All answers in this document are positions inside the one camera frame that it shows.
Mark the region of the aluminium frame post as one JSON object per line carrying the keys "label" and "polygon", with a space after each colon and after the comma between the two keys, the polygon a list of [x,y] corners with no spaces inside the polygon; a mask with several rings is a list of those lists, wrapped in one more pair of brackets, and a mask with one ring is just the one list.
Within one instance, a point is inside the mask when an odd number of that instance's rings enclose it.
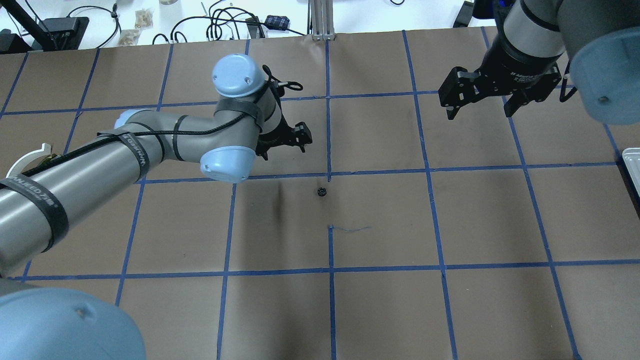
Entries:
{"label": "aluminium frame post", "polygon": [[334,41],[336,37],[334,25],[333,0],[308,0],[307,31],[313,41]]}

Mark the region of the black power adapter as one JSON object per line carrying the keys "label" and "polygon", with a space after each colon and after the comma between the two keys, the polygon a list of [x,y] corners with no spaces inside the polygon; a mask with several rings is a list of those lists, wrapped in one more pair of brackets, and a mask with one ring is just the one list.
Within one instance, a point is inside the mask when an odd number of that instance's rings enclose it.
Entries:
{"label": "black power adapter", "polygon": [[474,11],[474,2],[464,0],[464,2],[462,2],[462,5],[457,13],[457,16],[455,16],[455,20],[452,25],[452,28],[469,27],[470,22],[473,18],[473,11]]}

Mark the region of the bag of small parts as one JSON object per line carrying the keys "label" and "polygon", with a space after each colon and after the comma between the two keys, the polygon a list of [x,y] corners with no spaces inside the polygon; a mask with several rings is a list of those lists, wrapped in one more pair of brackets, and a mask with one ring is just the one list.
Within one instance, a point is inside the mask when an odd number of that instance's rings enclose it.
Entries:
{"label": "bag of small parts", "polygon": [[124,29],[119,34],[118,47],[136,46],[141,35],[140,29]]}
{"label": "bag of small parts", "polygon": [[134,21],[135,29],[146,30],[154,26],[153,9],[144,8],[140,10],[135,10],[134,15],[135,15],[135,21]]}

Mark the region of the grey metal tray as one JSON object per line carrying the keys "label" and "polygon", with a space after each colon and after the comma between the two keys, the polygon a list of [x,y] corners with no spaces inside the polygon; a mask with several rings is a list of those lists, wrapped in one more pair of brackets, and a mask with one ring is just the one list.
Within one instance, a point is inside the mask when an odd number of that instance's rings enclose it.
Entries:
{"label": "grey metal tray", "polygon": [[628,173],[635,194],[640,196],[640,148],[629,147],[621,153],[622,164]]}

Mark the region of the white semicircular plastic part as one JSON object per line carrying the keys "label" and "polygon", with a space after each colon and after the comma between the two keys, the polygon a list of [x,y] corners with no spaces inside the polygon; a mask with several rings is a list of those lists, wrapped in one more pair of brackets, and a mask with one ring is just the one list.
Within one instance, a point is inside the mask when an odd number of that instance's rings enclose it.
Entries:
{"label": "white semicircular plastic part", "polygon": [[37,160],[43,160],[46,157],[52,155],[52,146],[49,143],[42,143],[40,148],[32,150],[16,160],[9,171],[6,173],[6,178],[22,174],[27,169],[29,164]]}

